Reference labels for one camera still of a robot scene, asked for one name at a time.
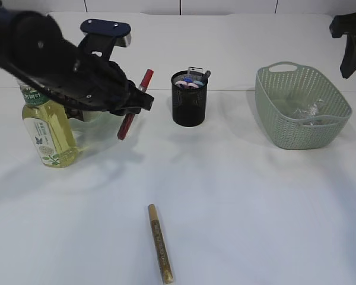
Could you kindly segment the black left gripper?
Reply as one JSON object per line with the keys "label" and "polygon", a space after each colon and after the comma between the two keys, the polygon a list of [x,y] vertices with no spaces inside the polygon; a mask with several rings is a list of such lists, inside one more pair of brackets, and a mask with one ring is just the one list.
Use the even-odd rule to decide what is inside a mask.
{"label": "black left gripper", "polygon": [[82,62],[74,73],[71,98],[87,110],[109,111],[112,115],[137,115],[151,110],[154,97],[135,89],[113,61]]}

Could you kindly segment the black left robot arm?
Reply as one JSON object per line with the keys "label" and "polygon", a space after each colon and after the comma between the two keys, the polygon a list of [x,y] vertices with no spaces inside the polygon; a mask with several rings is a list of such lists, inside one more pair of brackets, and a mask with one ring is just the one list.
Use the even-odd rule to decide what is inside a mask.
{"label": "black left robot arm", "polygon": [[74,45],[53,17],[0,3],[0,69],[70,109],[118,116],[150,110],[153,97],[110,60],[116,46],[130,45],[130,25],[91,18],[80,29],[84,38]]}

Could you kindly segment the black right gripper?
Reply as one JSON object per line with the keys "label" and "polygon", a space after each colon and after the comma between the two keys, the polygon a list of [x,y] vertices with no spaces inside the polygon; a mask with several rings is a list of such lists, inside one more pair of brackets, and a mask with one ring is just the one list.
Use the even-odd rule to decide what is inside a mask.
{"label": "black right gripper", "polygon": [[342,78],[348,79],[356,71],[356,13],[336,15],[329,30],[333,38],[347,34],[345,53],[340,66]]}

